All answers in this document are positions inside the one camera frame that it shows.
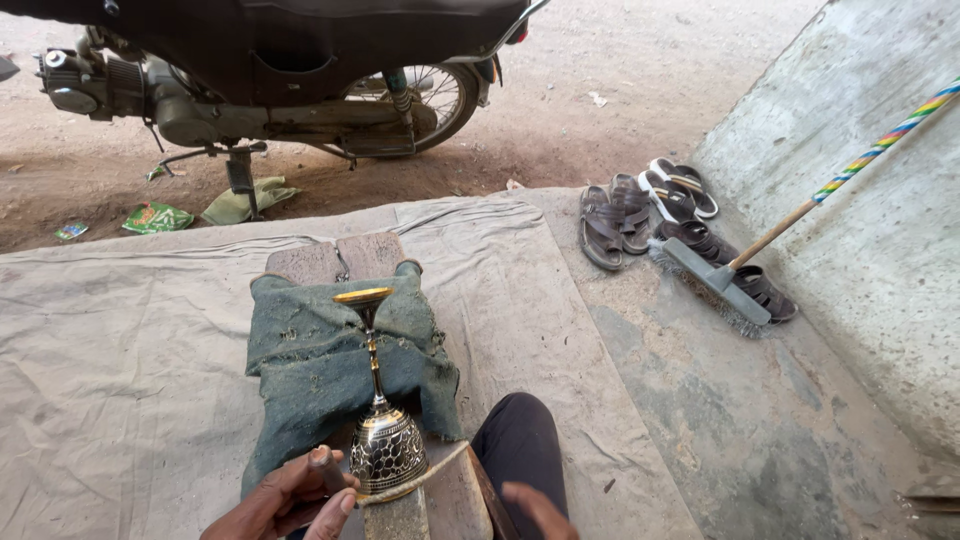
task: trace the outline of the broom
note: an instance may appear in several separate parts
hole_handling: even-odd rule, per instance
[[[906,120],[874,143],[869,151],[854,160],[839,176],[820,188],[797,209],[790,212],[754,245],[732,260],[730,264],[713,268],[677,238],[670,238],[665,242],[655,238],[648,239],[651,260],[690,285],[694,294],[717,309],[728,323],[740,331],[741,335],[753,339],[765,336],[772,327],[770,313],[732,283],[736,270],[794,223],[797,223],[809,211],[823,203],[830,193],[836,191],[877,156],[883,154],[904,135],[910,133],[910,130],[917,127],[925,118],[952,99],[957,92],[960,92],[960,77],[957,77],[949,86],[934,94],[919,109],[914,110],[912,114],[907,116]]]

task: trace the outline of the black trousers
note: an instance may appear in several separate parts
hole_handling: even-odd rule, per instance
[[[509,394],[493,407],[470,446],[498,493],[505,481],[528,483],[569,517],[557,428],[540,400],[530,394]],[[521,538],[543,538],[519,506],[506,502],[504,506]]]

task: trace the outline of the white slipper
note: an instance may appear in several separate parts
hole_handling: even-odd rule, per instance
[[[693,193],[684,185],[673,181],[664,182],[654,171],[643,171],[636,177],[640,189],[650,192],[650,200],[657,205],[657,211],[663,219],[672,223],[683,223],[690,219],[700,219],[696,214]]]
[[[650,161],[650,170],[664,182],[673,182],[689,189],[697,206],[695,212],[697,217],[710,218],[720,211],[716,201],[707,193],[700,173],[693,167],[683,166],[681,169],[667,158],[656,158]]]

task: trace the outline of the motorcycle rear wheel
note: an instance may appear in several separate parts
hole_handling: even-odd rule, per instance
[[[480,80],[473,70],[461,63],[409,65],[403,70],[407,73],[407,88],[414,103],[427,105],[437,114],[437,128],[417,139],[419,154],[451,138],[467,125],[477,108]],[[341,99],[390,101],[390,92],[382,80],[379,73],[364,77],[350,85]],[[423,88],[426,81],[433,83]]]

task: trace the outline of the sandal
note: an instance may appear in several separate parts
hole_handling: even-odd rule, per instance
[[[623,235],[619,231],[623,218],[623,206],[612,205],[602,187],[591,185],[580,195],[580,247],[601,268],[623,267]]]
[[[636,178],[618,173],[610,180],[610,193],[615,205],[622,205],[624,213],[620,233],[623,235],[623,251],[630,255],[647,253],[650,246],[650,192],[640,189]]]
[[[667,158],[656,158],[650,161],[650,170],[664,182],[674,182],[682,185],[693,193],[693,200],[697,205],[696,214],[699,217],[710,218],[720,211],[716,201],[707,193],[707,187],[700,178],[697,169],[686,165],[675,165]]]
[[[714,267],[729,264],[740,252],[726,240],[712,233],[707,225],[691,219],[681,224],[664,221],[655,235],[660,240],[677,238]]]
[[[643,171],[636,179],[640,189],[650,192],[657,210],[663,219],[673,223],[683,223],[690,219],[700,219],[696,215],[697,204],[693,193],[683,185],[672,181],[664,182],[654,171]]]
[[[770,322],[777,324],[797,316],[800,309],[770,283],[759,266],[741,266],[733,275],[733,284],[770,312]]]

